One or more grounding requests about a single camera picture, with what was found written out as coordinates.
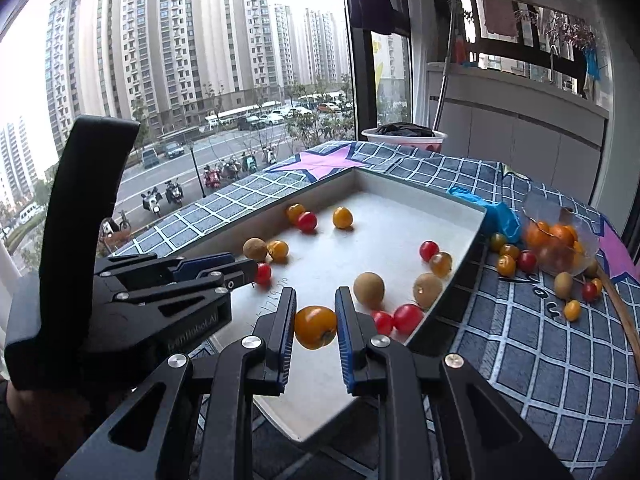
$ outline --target red cherry tomato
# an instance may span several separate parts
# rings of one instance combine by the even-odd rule
[[[598,287],[595,283],[585,282],[582,286],[582,299],[591,303],[591,301],[595,300],[598,297]]]
[[[254,281],[258,285],[268,285],[271,281],[271,267],[267,264],[258,264]]]
[[[422,245],[420,246],[420,257],[425,262],[428,262],[429,260],[431,260],[431,257],[435,253],[439,253],[439,252],[440,252],[440,248],[438,247],[438,244],[436,242],[432,242],[431,240],[422,242]]]
[[[522,251],[518,257],[518,268],[522,272],[533,272],[538,264],[536,255],[531,251]]]
[[[422,309],[413,303],[405,303],[394,312],[394,326],[399,333],[409,335],[422,321]]]
[[[318,218],[311,211],[306,211],[298,217],[298,229],[303,233],[311,233],[318,225]]]
[[[382,335],[390,335],[394,329],[394,317],[382,310],[375,310],[371,313],[373,321],[376,322],[378,333]]]

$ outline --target red scooter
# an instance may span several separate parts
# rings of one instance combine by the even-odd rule
[[[220,172],[212,170],[209,164],[204,167],[204,184],[211,189],[220,189]]]

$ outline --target table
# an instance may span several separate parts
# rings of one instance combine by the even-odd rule
[[[224,224],[351,166],[388,173],[441,190],[463,186],[517,208],[528,192],[544,194],[587,219],[600,236],[598,260],[638,327],[640,283],[624,245],[606,218],[557,190],[514,174],[498,162],[441,156],[371,142],[328,142],[203,198],[168,216],[118,254],[184,251]],[[481,238],[450,292],[446,316],[417,338],[415,351],[462,354],[548,443],[576,478],[590,478],[625,434],[638,405],[631,350],[606,295],[583,305],[579,322],[561,321],[553,279],[522,274],[501,279]],[[204,343],[194,354],[214,352]],[[430,410],[425,405],[428,426]]]

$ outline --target grass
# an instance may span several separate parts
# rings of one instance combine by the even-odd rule
[[[13,232],[11,232],[11,234],[8,235],[8,237],[4,241],[4,244],[6,246],[6,250],[8,251],[9,254],[14,254],[15,250],[18,248],[18,245],[20,245],[20,242],[24,239],[24,237],[34,227],[36,227],[36,225],[38,225],[40,222],[42,222],[45,219],[46,215],[47,215],[46,212],[42,212],[42,213],[34,216],[26,224],[18,225],[18,227],[15,228],[13,230]]]

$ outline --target blue glove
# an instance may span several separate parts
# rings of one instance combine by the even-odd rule
[[[502,233],[511,244],[520,241],[520,222],[514,211],[509,209],[504,202],[488,202],[478,195],[472,194],[468,189],[460,186],[451,187],[447,193],[455,197],[473,202],[486,209],[484,221],[480,226],[482,234],[490,236],[494,233]]]

